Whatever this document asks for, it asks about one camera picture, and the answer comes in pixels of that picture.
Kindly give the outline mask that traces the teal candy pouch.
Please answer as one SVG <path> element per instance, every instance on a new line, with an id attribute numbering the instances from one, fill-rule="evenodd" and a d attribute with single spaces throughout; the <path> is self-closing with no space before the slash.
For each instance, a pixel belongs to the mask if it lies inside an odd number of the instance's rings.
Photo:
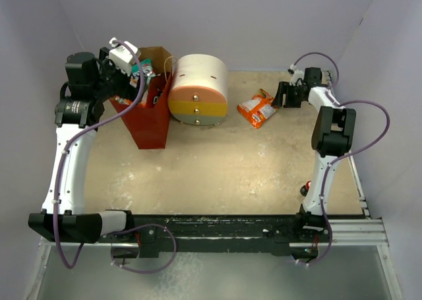
<path id="1" fill-rule="evenodd" d="M 152 64 L 152 60 L 147 58 L 140 62 L 142 67 L 142 74 L 144 78 L 144 89 L 147 90 L 152 78 L 156 76 L 154 71 L 154 67 Z M 132 66 L 132 74 L 131 74 L 131 86 L 136 88 L 139 76 L 140 76 L 140 69 L 137 64 Z"/>

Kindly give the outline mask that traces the red Doritos chip bag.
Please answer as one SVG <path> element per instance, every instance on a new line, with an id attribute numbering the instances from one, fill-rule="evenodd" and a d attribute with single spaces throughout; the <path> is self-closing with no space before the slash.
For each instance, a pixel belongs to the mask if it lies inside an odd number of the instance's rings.
<path id="1" fill-rule="evenodd" d="M 164 93 L 163 88 L 153 87 L 148 91 L 148 102 L 149 106 L 153 108 L 160 99 L 161 95 Z"/>

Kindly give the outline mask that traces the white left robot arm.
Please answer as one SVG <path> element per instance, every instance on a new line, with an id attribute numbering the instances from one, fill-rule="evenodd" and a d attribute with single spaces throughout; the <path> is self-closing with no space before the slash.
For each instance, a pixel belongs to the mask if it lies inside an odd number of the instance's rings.
<path id="1" fill-rule="evenodd" d="M 48 241 L 95 243 L 113 233 L 121 242 L 135 236 L 134 223 L 122 211 L 87 214 L 84 182 L 104 102 L 114 96 L 135 98 L 141 85 L 130 84 L 140 53 L 127 42 L 103 47 L 99 55 L 79 52 L 67 57 L 67 81 L 55 106 L 56 153 L 47 196 L 28 226 Z"/>

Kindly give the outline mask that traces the orange white snack bag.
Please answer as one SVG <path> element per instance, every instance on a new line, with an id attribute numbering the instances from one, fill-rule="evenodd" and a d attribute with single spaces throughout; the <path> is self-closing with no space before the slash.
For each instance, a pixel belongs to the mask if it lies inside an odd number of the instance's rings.
<path id="1" fill-rule="evenodd" d="M 255 128 L 259 129 L 279 107 L 272 105 L 274 97 L 262 88 L 248 101 L 237 106 L 238 112 Z"/>

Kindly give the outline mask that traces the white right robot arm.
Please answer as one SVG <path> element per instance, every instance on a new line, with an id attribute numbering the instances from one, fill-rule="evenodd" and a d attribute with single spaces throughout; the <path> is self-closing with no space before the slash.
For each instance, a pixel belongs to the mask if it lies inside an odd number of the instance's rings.
<path id="1" fill-rule="evenodd" d="M 326 217 L 328 199 L 337 168 L 351 149 L 356 111 L 346 108 L 322 82 L 320 68 L 298 69 L 290 65 L 289 81 L 281 81 L 272 107 L 300 108 L 308 102 L 318 112 L 311 148 L 315 151 L 315 166 L 311 182 L 293 225 L 293 234 L 300 241 L 309 241 L 317 231 L 328 229 Z"/>

